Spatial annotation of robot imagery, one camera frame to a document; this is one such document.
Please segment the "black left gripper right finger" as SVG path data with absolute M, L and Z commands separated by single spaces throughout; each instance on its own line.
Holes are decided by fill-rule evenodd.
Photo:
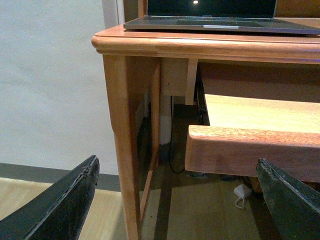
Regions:
M 320 238 L 320 193 L 265 158 L 256 173 L 275 225 L 285 240 Z

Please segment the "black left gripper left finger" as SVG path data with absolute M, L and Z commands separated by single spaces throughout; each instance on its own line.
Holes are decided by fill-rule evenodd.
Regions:
M 2 240 L 77 240 L 100 172 L 92 155 L 0 222 Z

